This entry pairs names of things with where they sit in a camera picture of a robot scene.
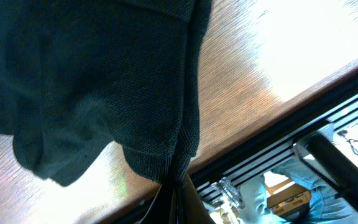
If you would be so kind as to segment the black shirt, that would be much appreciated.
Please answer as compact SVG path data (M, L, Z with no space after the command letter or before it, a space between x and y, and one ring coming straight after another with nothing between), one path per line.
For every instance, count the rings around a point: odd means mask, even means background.
M138 175L181 182L200 139L210 1L0 1L0 134L67 186L110 143Z

